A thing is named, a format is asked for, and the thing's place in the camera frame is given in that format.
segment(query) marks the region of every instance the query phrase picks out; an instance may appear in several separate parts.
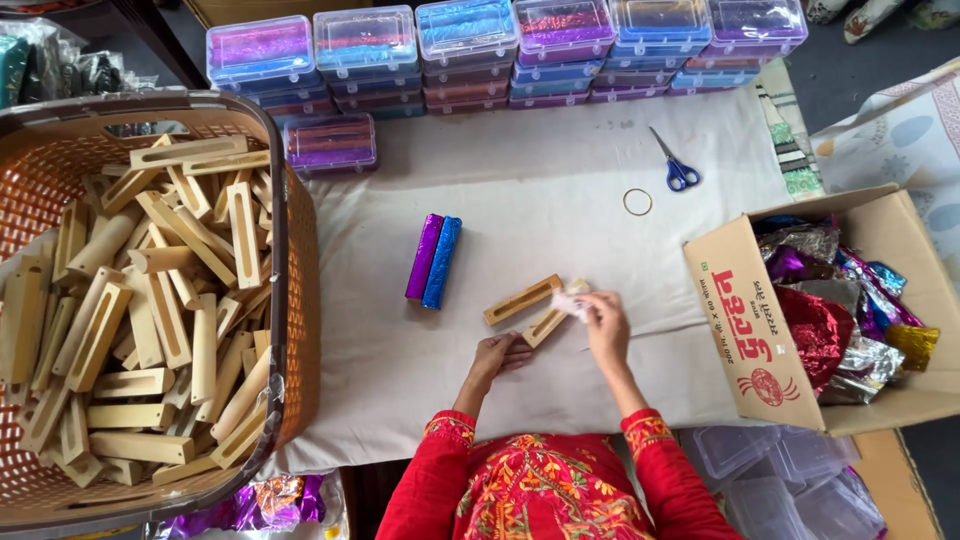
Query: floor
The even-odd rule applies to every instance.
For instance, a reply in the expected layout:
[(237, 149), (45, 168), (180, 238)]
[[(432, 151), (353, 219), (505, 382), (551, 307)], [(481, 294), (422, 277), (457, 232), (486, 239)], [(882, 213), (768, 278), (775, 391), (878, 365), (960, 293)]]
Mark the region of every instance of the floor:
[[(164, 10), (180, 43), (204, 65), (204, 29), (183, 6)], [(855, 46), (843, 41), (840, 21), (811, 26), (810, 37), (788, 59), (797, 101), (813, 134), (859, 110), (871, 93), (902, 83), (960, 55), (960, 27), (924, 32), (894, 15)], [(159, 84), (178, 81), (139, 39), (117, 35), (98, 40), (90, 50), (122, 51), (127, 69), (159, 75)], [(903, 430), (947, 539), (960, 539), (960, 417)]]

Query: blue scissor handle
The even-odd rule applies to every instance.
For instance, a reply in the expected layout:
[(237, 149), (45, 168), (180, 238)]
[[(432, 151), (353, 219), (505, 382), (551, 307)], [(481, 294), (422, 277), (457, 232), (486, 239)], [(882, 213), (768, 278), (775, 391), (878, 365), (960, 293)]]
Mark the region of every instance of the blue scissor handle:
[(666, 184), (673, 191), (683, 191), (689, 185), (700, 183), (700, 173), (693, 167), (687, 167), (680, 163), (676, 158), (666, 161), (666, 169)]

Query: red foil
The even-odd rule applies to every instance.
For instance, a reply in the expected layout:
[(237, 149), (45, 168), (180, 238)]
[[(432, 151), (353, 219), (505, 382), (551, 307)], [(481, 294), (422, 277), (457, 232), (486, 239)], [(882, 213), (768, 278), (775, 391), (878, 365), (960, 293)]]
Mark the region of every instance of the red foil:
[(777, 287), (777, 299), (810, 384), (819, 394), (840, 365), (854, 322), (843, 306)]

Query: scissors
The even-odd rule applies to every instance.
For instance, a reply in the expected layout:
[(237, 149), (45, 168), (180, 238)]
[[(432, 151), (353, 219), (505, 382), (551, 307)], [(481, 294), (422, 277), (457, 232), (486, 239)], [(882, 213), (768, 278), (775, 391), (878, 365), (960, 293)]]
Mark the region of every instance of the scissors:
[(698, 173), (693, 167), (687, 167), (683, 163), (680, 163), (680, 160), (674, 158), (673, 153), (670, 152), (670, 149), (667, 148), (665, 144), (663, 144), (663, 139), (657, 135), (657, 132), (654, 131), (653, 126), (650, 126), (650, 131), (653, 132), (654, 137), (657, 138), (657, 144), (660, 145), (660, 149), (666, 156), (667, 186), (670, 187), (670, 189), (679, 192), (687, 189), (689, 186), (699, 184), (700, 173)]

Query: open cardboard box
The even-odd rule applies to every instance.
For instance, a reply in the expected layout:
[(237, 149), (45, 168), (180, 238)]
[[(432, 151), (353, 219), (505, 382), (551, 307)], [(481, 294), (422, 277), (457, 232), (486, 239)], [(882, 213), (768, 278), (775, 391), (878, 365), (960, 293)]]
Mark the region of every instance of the open cardboard box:
[[(906, 277), (900, 299), (941, 332), (925, 373), (884, 388), (869, 405), (817, 405), (751, 228), (778, 214), (835, 214), (841, 243)], [(744, 214), (687, 242), (684, 252), (741, 416), (842, 436), (960, 413), (960, 304), (909, 195), (896, 184)]]

